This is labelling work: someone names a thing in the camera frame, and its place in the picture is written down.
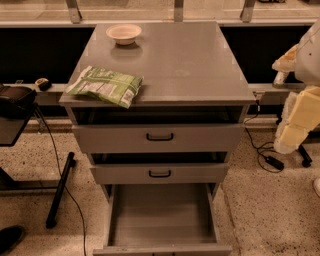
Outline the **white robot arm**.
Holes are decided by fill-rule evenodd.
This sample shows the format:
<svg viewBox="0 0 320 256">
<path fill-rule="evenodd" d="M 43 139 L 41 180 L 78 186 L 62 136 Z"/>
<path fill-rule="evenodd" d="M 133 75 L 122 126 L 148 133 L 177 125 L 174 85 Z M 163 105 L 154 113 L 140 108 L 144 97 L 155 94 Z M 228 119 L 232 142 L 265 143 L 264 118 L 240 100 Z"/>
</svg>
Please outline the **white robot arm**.
<svg viewBox="0 0 320 256">
<path fill-rule="evenodd" d="M 320 20 L 298 44 L 277 59 L 272 68 L 277 71 L 273 82 L 275 88 L 284 85 L 290 72 L 306 86 L 300 93 L 289 93 L 276 131 L 274 149 L 281 154 L 290 154 L 320 124 Z"/>
</svg>

